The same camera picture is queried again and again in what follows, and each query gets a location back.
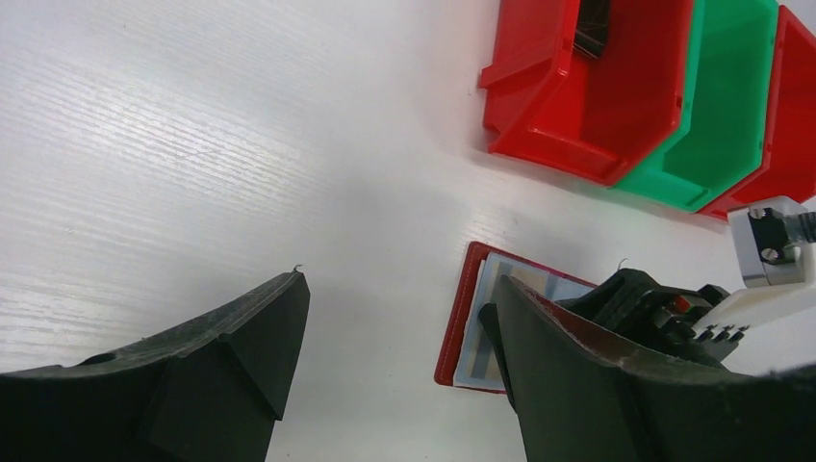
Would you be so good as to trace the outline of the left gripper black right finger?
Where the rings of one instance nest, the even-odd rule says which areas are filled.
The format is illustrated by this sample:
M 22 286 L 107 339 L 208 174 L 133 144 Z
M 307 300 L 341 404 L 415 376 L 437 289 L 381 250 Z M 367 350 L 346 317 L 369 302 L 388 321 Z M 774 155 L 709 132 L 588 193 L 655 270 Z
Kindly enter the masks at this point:
M 479 319 L 530 461 L 811 461 L 815 369 L 750 376 L 640 346 L 502 276 Z

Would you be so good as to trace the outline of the red leather card holder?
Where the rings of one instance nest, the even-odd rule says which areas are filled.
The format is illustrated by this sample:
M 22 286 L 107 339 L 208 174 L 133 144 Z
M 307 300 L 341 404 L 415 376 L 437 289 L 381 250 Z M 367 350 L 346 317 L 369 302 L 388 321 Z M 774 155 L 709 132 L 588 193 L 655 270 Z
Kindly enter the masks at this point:
M 480 383 L 475 380 L 468 380 L 466 373 L 466 367 L 472 353 L 477 303 L 484 295 L 490 266 L 496 257 L 541 269 L 547 275 L 545 288 L 535 289 L 526 284 L 551 300 L 576 298 L 588 294 L 596 287 L 594 283 L 546 267 L 508 251 L 480 242 L 469 243 L 434 371 L 434 381 L 439 385 L 491 394 L 503 394 L 505 392 L 501 376 L 498 382 Z

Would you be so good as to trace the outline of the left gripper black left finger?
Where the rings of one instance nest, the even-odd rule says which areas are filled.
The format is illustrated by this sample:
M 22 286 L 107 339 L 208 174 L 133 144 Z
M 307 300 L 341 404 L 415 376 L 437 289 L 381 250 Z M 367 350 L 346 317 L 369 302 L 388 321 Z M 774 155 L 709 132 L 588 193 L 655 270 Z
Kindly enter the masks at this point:
M 163 332 L 1 377 L 5 461 L 262 461 L 285 413 L 310 305 L 281 273 Z

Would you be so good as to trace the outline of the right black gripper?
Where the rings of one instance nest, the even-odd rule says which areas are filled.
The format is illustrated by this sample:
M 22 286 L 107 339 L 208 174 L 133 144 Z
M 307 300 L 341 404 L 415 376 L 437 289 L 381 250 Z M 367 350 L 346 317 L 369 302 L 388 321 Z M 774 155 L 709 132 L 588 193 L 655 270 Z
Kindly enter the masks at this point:
M 664 286 L 639 269 L 620 269 L 586 295 L 562 299 L 562 308 L 642 347 L 720 369 L 747 328 L 695 325 L 729 292 L 707 284 L 696 291 Z

